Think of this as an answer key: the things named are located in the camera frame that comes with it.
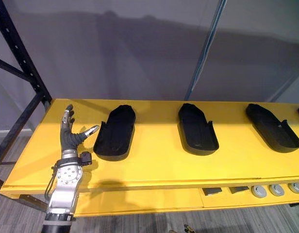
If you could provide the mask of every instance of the yellow table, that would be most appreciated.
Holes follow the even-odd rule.
[[[51,166],[60,159],[59,130],[63,110],[74,105],[73,132],[106,121],[121,104],[136,113],[135,132],[128,157],[119,162],[98,158],[93,152],[97,133],[78,151],[89,151],[93,164],[85,166],[76,216],[160,211],[215,209],[299,202],[285,183],[299,182],[299,149],[279,153],[270,149],[245,114],[246,102],[195,102],[212,120],[219,149],[207,156],[183,150],[178,132],[178,111],[183,101],[62,100],[52,102],[0,193],[43,193]],[[299,137],[298,104],[260,103],[279,120],[287,119]],[[247,190],[231,194],[229,186],[283,184],[285,195],[256,198]],[[224,187],[205,196],[202,187]]]

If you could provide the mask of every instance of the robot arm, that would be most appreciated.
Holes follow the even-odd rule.
[[[49,192],[55,177],[57,177],[57,185],[50,198],[42,233],[70,231],[79,194],[78,188],[83,175],[82,166],[92,164],[91,154],[83,152],[78,156],[77,146],[96,132],[99,126],[93,126],[83,133],[72,133],[74,122],[72,109],[72,105],[66,108],[61,122],[61,159],[52,168],[53,175],[45,191],[46,199],[49,200]]]

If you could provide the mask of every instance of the gray backdrop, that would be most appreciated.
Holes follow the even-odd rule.
[[[4,2],[53,98],[138,100],[184,98],[217,5]],[[1,34],[0,58],[19,67]],[[275,101],[297,77],[299,0],[228,0],[191,99]],[[0,70],[0,130],[13,125],[33,95],[25,81]],[[27,127],[43,114],[39,106]]]

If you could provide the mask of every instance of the gray carpet floor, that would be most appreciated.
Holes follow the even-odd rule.
[[[4,161],[15,161],[28,137],[19,137]],[[0,166],[5,180],[12,165]],[[45,214],[0,195],[0,233],[40,232]],[[299,233],[299,206],[277,205],[213,211],[77,218],[73,233],[184,233],[184,224],[196,233]]]

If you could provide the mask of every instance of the black metal rack frame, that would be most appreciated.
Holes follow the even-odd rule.
[[[15,162],[2,162],[9,148],[12,146],[13,142],[19,135],[20,131],[22,130],[22,128],[24,127],[24,125],[26,124],[26,122],[28,121],[38,104],[42,102],[45,106],[45,109],[47,109],[50,106],[52,98],[47,88],[45,87],[41,77],[39,76],[27,50],[25,49],[25,46],[22,43],[20,36],[2,0],[0,0],[0,32],[2,33],[17,62],[19,63],[22,71],[2,61],[1,59],[0,68],[29,82],[34,91],[36,92],[36,95],[33,97],[31,102],[22,112],[20,117],[12,126],[9,133],[6,135],[6,137],[0,144],[0,165],[12,165],[15,164]],[[0,189],[3,186],[3,183],[4,181],[0,179]],[[13,200],[16,200],[22,204],[25,204],[27,206],[41,211],[45,211],[47,208],[46,203],[30,195],[20,195],[18,199]]]

